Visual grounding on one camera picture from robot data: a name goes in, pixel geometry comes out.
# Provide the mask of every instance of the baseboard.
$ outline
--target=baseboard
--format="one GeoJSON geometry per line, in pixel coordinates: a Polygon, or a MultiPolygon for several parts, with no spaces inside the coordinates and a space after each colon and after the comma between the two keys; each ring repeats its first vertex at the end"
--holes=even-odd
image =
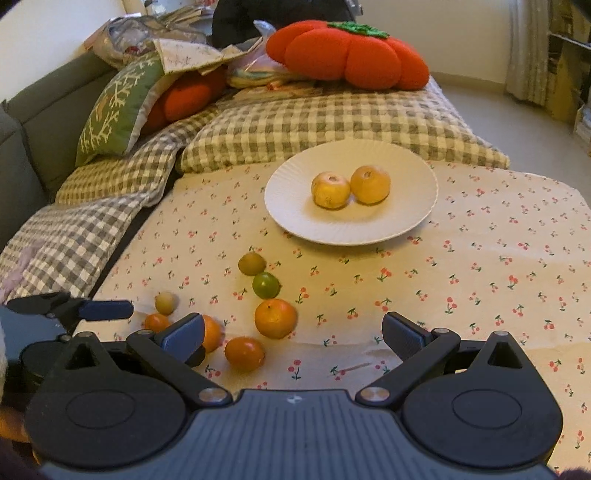
{"type": "Polygon", "coordinates": [[[452,85],[473,90],[484,90],[485,92],[493,93],[503,93],[505,91],[504,83],[492,82],[491,80],[475,79],[442,72],[431,72],[431,75],[435,81],[441,85],[452,85]]]}

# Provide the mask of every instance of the plate rim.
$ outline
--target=plate rim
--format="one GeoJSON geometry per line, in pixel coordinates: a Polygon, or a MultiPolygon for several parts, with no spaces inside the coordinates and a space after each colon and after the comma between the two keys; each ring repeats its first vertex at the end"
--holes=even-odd
{"type": "Polygon", "coordinates": [[[396,238],[399,236],[404,235],[405,233],[408,233],[410,230],[413,230],[414,228],[418,227],[424,220],[425,218],[427,218],[431,212],[433,211],[433,209],[435,208],[435,205],[437,204],[437,201],[439,199],[439,181],[437,179],[437,176],[435,175],[435,173],[433,172],[433,169],[431,168],[431,166],[429,165],[429,163],[421,158],[419,155],[417,155],[415,152],[413,152],[412,150],[410,150],[409,148],[404,148],[402,145],[398,145],[398,144],[392,144],[389,142],[384,142],[382,140],[373,140],[370,138],[345,138],[343,140],[337,140],[337,141],[333,141],[333,142],[325,142],[319,145],[315,145],[313,147],[310,148],[306,148],[305,150],[302,150],[301,152],[298,152],[297,154],[295,154],[294,156],[292,156],[291,158],[288,158],[287,160],[285,160],[284,162],[282,162],[279,167],[277,167],[275,169],[275,171],[271,174],[271,177],[269,178],[269,180],[267,180],[267,183],[265,185],[265,194],[264,194],[264,202],[265,202],[265,208],[267,209],[267,212],[269,213],[270,217],[273,219],[273,221],[279,225],[284,231],[296,236],[297,238],[301,238],[303,240],[306,240],[307,242],[311,242],[314,244],[319,244],[319,245],[328,245],[331,247],[362,247],[365,245],[375,245],[381,242],[385,242],[387,240],[390,240],[392,238],[396,238]],[[300,155],[303,152],[306,152],[308,150],[312,150],[316,147],[321,147],[323,145],[327,145],[327,144],[335,144],[335,143],[340,143],[340,142],[357,142],[357,141],[364,141],[364,142],[377,142],[377,143],[383,143],[386,145],[390,145],[393,147],[398,147],[398,148],[402,148],[403,150],[407,150],[408,152],[412,153],[417,160],[420,160],[421,162],[423,162],[423,164],[427,167],[427,170],[429,171],[429,173],[431,174],[433,180],[435,181],[435,196],[433,199],[433,203],[431,204],[431,206],[429,207],[427,213],[413,226],[407,228],[406,230],[403,230],[401,232],[397,232],[393,235],[388,235],[386,237],[380,238],[380,239],[375,239],[375,240],[369,240],[369,241],[363,241],[363,242],[359,242],[359,241],[353,241],[353,242],[329,242],[329,241],[318,241],[318,240],[312,240],[310,238],[306,238],[305,236],[300,235],[299,233],[295,233],[292,232],[291,230],[289,230],[288,228],[286,228],[284,225],[282,225],[281,222],[279,222],[274,216],[273,214],[269,211],[269,207],[268,207],[268,202],[267,202],[267,186],[269,185],[269,183],[271,182],[271,180],[273,179],[273,177],[277,174],[277,172],[284,167],[284,165],[288,164],[291,161],[297,161],[297,156],[300,155]]]}

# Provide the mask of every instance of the curtain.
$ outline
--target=curtain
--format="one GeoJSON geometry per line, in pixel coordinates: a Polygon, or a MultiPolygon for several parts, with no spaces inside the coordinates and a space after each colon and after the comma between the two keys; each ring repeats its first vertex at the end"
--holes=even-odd
{"type": "Polygon", "coordinates": [[[511,60],[506,90],[544,105],[548,80],[548,0],[511,0],[511,60]]]}

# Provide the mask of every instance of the green lime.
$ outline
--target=green lime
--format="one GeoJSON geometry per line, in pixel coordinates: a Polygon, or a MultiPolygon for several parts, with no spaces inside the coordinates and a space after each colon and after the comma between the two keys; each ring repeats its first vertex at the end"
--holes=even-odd
{"type": "Polygon", "coordinates": [[[263,272],[252,279],[252,289],[263,300],[274,299],[279,295],[281,284],[269,272],[263,272]]]}
{"type": "Polygon", "coordinates": [[[267,262],[256,252],[248,252],[238,261],[238,269],[245,275],[257,275],[265,271],[267,262]]]}

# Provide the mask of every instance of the checkered blanket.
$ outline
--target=checkered blanket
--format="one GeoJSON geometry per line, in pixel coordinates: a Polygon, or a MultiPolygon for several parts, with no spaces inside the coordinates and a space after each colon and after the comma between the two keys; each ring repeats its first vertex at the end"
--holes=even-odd
{"type": "Polygon", "coordinates": [[[0,279],[25,247],[42,240],[8,299],[55,290],[90,293],[133,218],[158,203],[181,148],[215,115],[215,108],[163,129],[124,158],[78,168],[56,202],[39,210],[0,255],[0,279]]]}
{"type": "Polygon", "coordinates": [[[433,79],[419,92],[339,87],[311,98],[230,104],[185,149],[180,166],[202,173],[281,161],[345,138],[401,145],[425,160],[509,167],[509,158],[472,132],[433,79]]]}

